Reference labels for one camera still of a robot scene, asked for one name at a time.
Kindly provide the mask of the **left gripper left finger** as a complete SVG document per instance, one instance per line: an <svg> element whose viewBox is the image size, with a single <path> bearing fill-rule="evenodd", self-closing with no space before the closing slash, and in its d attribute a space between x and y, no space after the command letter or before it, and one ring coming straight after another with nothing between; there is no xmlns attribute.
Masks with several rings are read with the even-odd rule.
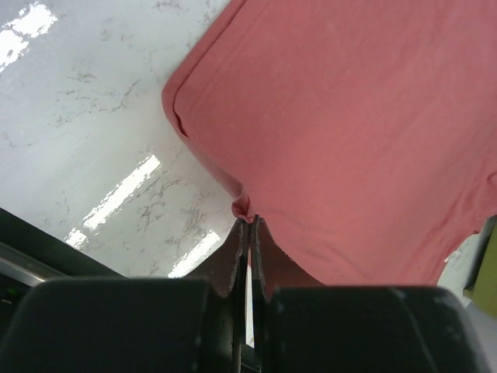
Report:
<svg viewBox="0 0 497 373"><path fill-rule="evenodd" d="M229 296L235 286L238 267L248 243L248 230L248 224L238 219L222 244L189 272L186 278L204 279L218 296Z"/></svg>

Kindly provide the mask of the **pink t-shirt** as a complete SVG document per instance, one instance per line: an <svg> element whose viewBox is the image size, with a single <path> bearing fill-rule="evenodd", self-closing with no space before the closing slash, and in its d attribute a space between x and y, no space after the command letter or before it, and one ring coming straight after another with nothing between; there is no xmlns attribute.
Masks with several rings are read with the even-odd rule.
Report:
<svg viewBox="0 0 497 373"><path fill-rule="evenodd" d="M496 213L494 1L232 1L162 104L324 284L436 284Z"/></svg>

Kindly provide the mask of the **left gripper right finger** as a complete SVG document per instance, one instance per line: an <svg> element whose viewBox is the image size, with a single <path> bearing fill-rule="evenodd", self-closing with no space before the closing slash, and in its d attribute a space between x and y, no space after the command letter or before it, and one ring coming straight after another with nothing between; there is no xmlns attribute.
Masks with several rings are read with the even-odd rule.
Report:
<svg viewBox="0 0 497 373"><path fill-rule="evenodd" d="M250 249L253 280L269 302L277 288L311 286L311 275L294 262L275 242L266 221L256 215L251 224Z"/></svg>

